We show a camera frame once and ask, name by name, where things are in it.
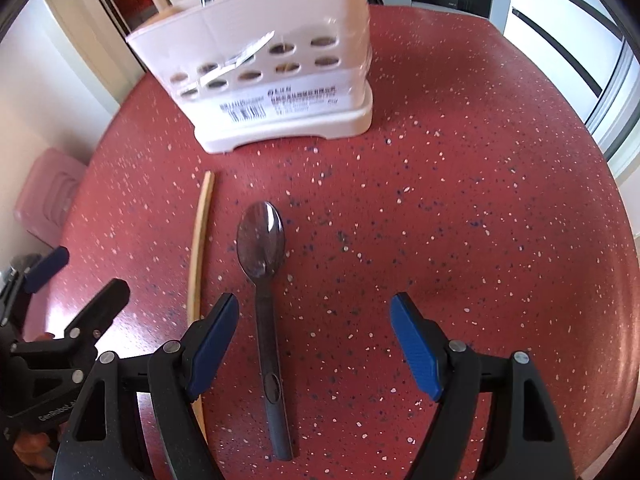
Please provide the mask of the short wooden chopstick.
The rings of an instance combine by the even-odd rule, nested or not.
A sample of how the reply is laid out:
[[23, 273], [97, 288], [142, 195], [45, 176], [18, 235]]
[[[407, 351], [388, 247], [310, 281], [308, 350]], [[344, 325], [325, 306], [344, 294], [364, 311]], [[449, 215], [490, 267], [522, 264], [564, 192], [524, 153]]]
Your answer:
[[198, 321], [201, 316], [202, 267], [208, 215], [214, 185], [215, 175], [211, 171], [206, 171], [201, 185], [200, 197], [198, 198], [198, 206], [196, 207], [190, 251], [188, 291], [186, 292], [186, 315], [188, 316], [189, 325]]

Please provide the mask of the dark spoon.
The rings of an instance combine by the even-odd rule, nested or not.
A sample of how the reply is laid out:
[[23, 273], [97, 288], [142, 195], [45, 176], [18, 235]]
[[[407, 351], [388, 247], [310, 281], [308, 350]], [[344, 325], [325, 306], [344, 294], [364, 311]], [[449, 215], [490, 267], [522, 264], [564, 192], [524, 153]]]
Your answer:
[[265, 200], [248, 206], [236, 230], [236, 254], [255, 286], [255, 320], [262, 393], [272, 452], [277, 460], [293, 458], [282, 384], [272, 281], [284, 259], [285, 234], [277, 208]]

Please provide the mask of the pink plastic stool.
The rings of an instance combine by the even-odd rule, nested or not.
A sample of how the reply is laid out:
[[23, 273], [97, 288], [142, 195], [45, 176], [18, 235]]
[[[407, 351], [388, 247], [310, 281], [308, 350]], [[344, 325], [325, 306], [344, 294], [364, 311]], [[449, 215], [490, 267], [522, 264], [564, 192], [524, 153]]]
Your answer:
[[40, 242], [55, 247], [88, 167], [55, 148], [34, 162], [14, 206], [15, 220]]

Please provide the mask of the pink utensil holder caddy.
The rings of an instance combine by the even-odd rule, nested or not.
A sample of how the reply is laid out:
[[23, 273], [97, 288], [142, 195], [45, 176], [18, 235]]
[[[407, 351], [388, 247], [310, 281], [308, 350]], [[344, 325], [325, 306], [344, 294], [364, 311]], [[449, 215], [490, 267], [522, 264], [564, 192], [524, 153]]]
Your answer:
[[371, 125], [368, 0], [213, 0], [154, 18], [127, 42], [208, 154]]

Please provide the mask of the white refrigerator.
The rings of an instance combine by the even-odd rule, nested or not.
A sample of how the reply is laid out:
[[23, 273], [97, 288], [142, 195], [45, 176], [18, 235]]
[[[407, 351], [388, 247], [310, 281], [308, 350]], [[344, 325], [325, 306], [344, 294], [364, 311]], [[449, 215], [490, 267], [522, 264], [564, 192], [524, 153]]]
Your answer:
[[639, 66], [601, 0], [511, 0], [504, 36], [555, 85], [589, 130], [622, 109]]

